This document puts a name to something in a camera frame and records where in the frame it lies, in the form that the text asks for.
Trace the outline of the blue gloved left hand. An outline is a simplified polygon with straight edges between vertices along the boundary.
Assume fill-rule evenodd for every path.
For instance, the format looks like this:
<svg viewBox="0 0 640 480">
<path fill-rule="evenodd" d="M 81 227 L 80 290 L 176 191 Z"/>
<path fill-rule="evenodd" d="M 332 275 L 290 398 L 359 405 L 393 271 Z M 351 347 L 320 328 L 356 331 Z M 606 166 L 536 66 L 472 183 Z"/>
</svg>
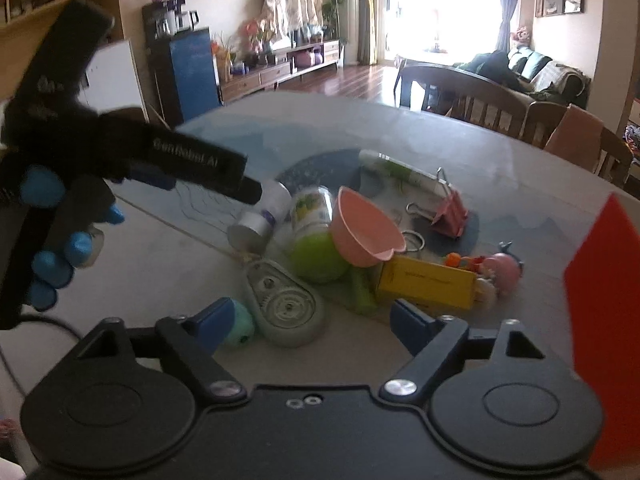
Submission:
<svg viewBox="0 0 640 480">
<path fill-rule="evenodd" d="M 96 247 L 89 228 L 110 220 L 115 197 L 100 177 L 60 177 L 41 168 L 1 165 L 1 328 L 23 308 L 51 309 L 58 290 Z"/>
</svg>

